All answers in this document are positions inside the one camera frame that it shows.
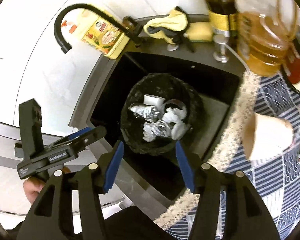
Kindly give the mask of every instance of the black faucet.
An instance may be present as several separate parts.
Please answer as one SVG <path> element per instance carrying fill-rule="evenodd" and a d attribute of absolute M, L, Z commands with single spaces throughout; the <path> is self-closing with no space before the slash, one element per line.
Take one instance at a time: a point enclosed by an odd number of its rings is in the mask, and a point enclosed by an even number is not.
<path fill-rule="evenodd" d="M 72 49 L 72 46 L 65 40 L 65 38 L 62 35 L 61 32 L 61 24 L 63 18 L 66 16 L 66 14 L 74 9 L 87 9 L 89 11 L 94 12 L 95 14 L 101 16 L 103 19 L 106 21 L 110 22 L 114 26 L 116 26 L 118 29 L 120 29 L 127 37 L 129 37 L 136 46 L 139 46 L 142 43 L 142 38 L 138 37 L 140 32 L 142 31 L 142 26 L 138 24 L 136 21 L 134 21 L 131 17 L 128 17 L 130 22 L 135 26 L 134 31 L 130 31 L 126 29 L 124 26 L 122 26 L 120 23 L 118 23 L 114 18 L 110 17 L 109 15 L 105 14 L 104 12 L 100 11 L 98 8 L 90 5 L 90 4 L 85 4 L 85 3 L 76 3 L 73 5 L 70 5 L 66 8 L 64 8 L 59 15 L 56 18 L 56 21 L 54 22 L 54 27 L 53 27 L 53 32 L 54 32 L 54 37 L 57 40 L 57 43 L 60 45 L 61 50 L 64 53 L 67 53 L 69 50 Z"/>

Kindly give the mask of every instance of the black pants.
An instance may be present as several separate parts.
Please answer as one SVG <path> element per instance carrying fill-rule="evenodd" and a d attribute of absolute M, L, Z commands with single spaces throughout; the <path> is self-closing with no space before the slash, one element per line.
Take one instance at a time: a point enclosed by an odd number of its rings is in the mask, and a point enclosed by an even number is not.
<path fill-rule="evenodd" d="M 136 206 L 128 207 L 105 220 L 109 240 L 176 240 L 163 231 Z M 16 239 L 21 223 L 7 230 Z M 81 234 L 76 239 L 82 240 Z"/>

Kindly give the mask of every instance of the white cord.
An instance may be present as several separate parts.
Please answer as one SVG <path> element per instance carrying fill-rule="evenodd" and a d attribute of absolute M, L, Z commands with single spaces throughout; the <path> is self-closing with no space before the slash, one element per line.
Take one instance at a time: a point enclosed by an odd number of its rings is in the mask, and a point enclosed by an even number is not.
<path fill-rule="evenodd" d="M 249 69 L 248 65 L 245 63 L 245 61 L 228 45 L 225 44 L 225 46 L 229 49 L 229 51 L 232 52 L 233 55 L 235 55 L 237 57 L 238 60 L 240 60 L 240 62 L 244 65 L 244 67 L 246 68 L 246 70 L 251 73 L 251 70 Z"/>

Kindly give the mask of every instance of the blue and white striped cloth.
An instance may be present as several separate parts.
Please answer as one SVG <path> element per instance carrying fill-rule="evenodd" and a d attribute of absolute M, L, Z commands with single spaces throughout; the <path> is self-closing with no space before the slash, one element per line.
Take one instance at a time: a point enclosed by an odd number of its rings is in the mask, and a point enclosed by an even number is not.
<path fill-rule="evenodd" d="M 258 114 L 288 120 L 293 127 L 293 145 L 282 156 L 265 162 L 251 163 L 245 159 L 242 145 L 232 159 L 227 173 L 242 170 L 253 183 L 274 219 L 284 240 L 300 220 L 300 95 L 290 90 L 282 76 L 262 78 L 254 111 Z M 177 239 L 187 239 L 196 208 L 166 231 Z M 226 218 L 226 194 L 220 193 L 220 214 L 216 239 L 222 239 Z"/>

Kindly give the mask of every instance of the black sink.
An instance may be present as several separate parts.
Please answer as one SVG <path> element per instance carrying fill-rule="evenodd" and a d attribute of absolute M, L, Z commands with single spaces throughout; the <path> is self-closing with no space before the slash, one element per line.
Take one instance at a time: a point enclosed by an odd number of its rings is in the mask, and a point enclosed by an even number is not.
<path fill-rule="evenodd" d="M 233 102 L 240 78 L 232 73 L 200 63 L 142 52 L 125 52 L 110 75 L 94 108 L 91 122 L 107 129 L 111 146 L 120 136 L 120 115 L 130 89 L 148 73 L 170 73 L 193 86 L 202 98 L 202 119 L 195 136 L 183 139 L 191 152 L 204 158 L 220 131 Z M 169 200 L 184 188 L 175 153 L 150 156 L 133 153 L 125 147 L 124 160 L 152 187 Z"/>

